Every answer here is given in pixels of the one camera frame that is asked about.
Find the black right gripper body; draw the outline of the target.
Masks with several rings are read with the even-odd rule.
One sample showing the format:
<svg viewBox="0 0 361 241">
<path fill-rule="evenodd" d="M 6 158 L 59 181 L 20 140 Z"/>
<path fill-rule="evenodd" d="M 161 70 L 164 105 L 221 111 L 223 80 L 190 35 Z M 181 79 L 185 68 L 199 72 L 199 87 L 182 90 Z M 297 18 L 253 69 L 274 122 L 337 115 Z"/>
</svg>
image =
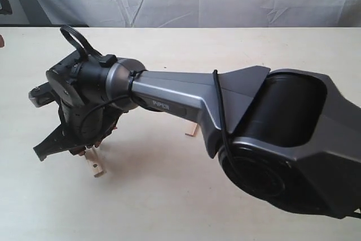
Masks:
<svg viewBox="0 0 361 241">
<path fill-rule="evenodd" d="M 120 118 L 120 110 L 94 103 L 72 107 L 62 102 L 59 116 L 64 125 L 63 135 L 70 144 L 66 150 L 72 155 L 80 155 L 87 148 L 99 147 L 112 134 Z"/>
</svg>

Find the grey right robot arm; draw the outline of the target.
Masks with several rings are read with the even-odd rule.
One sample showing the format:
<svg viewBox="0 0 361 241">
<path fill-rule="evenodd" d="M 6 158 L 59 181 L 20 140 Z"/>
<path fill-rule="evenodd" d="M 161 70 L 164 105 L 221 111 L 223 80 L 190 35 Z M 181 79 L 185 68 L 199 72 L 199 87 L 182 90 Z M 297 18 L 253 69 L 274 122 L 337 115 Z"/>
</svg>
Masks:
<svg viewBox="0 0 361 241">
<path fill-rule="evenodd" d="M 247 194 L 290 213 L 360 217 L 360 108 L 327 75 L 156 72 L 73 52 L 46 78 L 29 99 L 57 103 L 60 125 L 35 146 L 40 160 L 94 147 L 141 107 L 199 124 L 208 155 Z"/>
</svg>

